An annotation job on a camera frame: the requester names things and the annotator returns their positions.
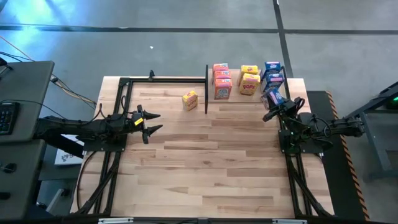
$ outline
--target white paper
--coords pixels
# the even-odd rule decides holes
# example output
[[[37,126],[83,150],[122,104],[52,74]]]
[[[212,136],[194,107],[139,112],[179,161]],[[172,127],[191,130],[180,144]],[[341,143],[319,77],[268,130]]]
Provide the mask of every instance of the white paper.
[[[78,141],[76,139],[76,135],[71,135],[71,134],[63,134],[62,136],[75,141],[76,143],[80,144],[81,146],[84,146],[84,142]],[[74,156],[72,154],[64,152],[62,149],[58,149],[57,155],[55,156],[55,162],[54,164],[57,166],[64,166],[64,165],[73,165],[73,164],[81,164],[83,162],[83,159],[80,159],[77,156]]]

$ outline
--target wooden table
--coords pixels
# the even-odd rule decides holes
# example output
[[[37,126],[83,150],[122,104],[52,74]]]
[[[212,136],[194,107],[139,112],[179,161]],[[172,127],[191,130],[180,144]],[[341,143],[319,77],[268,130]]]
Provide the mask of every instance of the wooden table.
[[[98,103],[105,114],[113,112],[119,78],[103,79]],[[303,79],[290,78],[288,83],[292,98],[307,99]],[[294,217],[277,118],[262,122],[267,113],[263,104],[237,91],[231,93],[233,103],[210,101],[205,114],[204,89],[203,84],[134,84],[130,109],[141,104],[148,112],[161,114],[146,121],[148,126],[164,126],[147,145],[138,133],[127,137],[112,216]],[[199,104],[184,111],[181,96],[190,90],[198,93]],[[301,111],[310,111],[308,101]],[[103,156],[93,156],[83,173],[82,203],[98,185]],[[303,154],[303,164],[309,189],[333,213],[321,160]],[[303,205],[302,194],[298,196]]]

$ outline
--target concrete floor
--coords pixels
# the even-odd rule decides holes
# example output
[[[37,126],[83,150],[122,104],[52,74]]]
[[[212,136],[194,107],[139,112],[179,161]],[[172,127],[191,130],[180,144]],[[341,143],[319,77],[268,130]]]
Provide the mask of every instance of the concrete floor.
[[[276,29],[272,0],[0,0],[0,25]],[[285,29],[397,30],[395,0],[279,0]],[[46,32],[26,27],[0,35],[54,74],[97,100],[105,75],[203,75],[205,64],[284,61],[278,34],[175,32]],[[397,35],[287,34],[294,77],[308,90],[330,90],[341,116],[397,81]],[[0,41],[1,51],[18,54]],[[45,104],[71,119],[93,110],[49,86]],[[42,116],[50,114],[43,110]],[[365,183],[376,170],[366,138],[348,139],[372,220],[398,221],[397,179]]]

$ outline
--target yellow box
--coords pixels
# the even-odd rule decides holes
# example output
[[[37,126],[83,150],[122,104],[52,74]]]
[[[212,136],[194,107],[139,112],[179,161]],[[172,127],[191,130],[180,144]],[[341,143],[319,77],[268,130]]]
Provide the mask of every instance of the yellow box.
[[[242,65],[241,74],[240,74],[239,80],[238,80],[238,85],[241,84],[243,74],[245,74],[245,73],[257,75],[259,73],[259,68],[257,67],[257,65]]]
[[[253,95],[257,87],[260,85],[260,76],[253,74],[243,74],[239,92],[244,95]]]
[[[195,91],[190,91],[189,93],[182,96],[182,105],[185,110],[190,111],[198,105],[198,95]]]

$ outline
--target cardboard box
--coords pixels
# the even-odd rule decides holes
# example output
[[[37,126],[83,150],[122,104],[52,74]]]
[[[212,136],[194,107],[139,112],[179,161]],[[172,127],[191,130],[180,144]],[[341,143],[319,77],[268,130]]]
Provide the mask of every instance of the cardboard box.
[[[261,101],[267,110],[270,109],[270,105],[278,106],[285,102],[278,89],[273,89],[269,93],[263,94],[261,96]]]
[[[232,81],[230,79],[216,79],[215,80],[215,100],[228,100],[231,94]]]
[[[240,73],[240,76],[239,76],[239,79],[238,79],[238,85],[241,84],[243,75],[245,73],[257,75],[259,73],[259,68],[257,67],[257,65],[242,65],[241,73]]]
[[[279,73],[282,69],[280,62],[265,62],[265,65],[266,69],[261,77],[261,81],[266,77],[266,75]]]
[[[189,93],[182,96],[182,105],[185,110],[190,111],[198,105],[198,95],[195,91],[190,91]]]
[[[244,95],[253,95],[260,84],[260,76],[245,73],[242,77],[239,92]]]
[[[229,71],[228,63],[214,64],[213,65],[213,76],[214,76],[214,72],[217,72],[217,71]]]
[[[214,71],[213,79],[231,79],[229,71]]]
[[[281,84],[284,82],[284,76],[281,73],[267,74],[261,83],[261,91],[268,93],[273,89],[279,89]]]

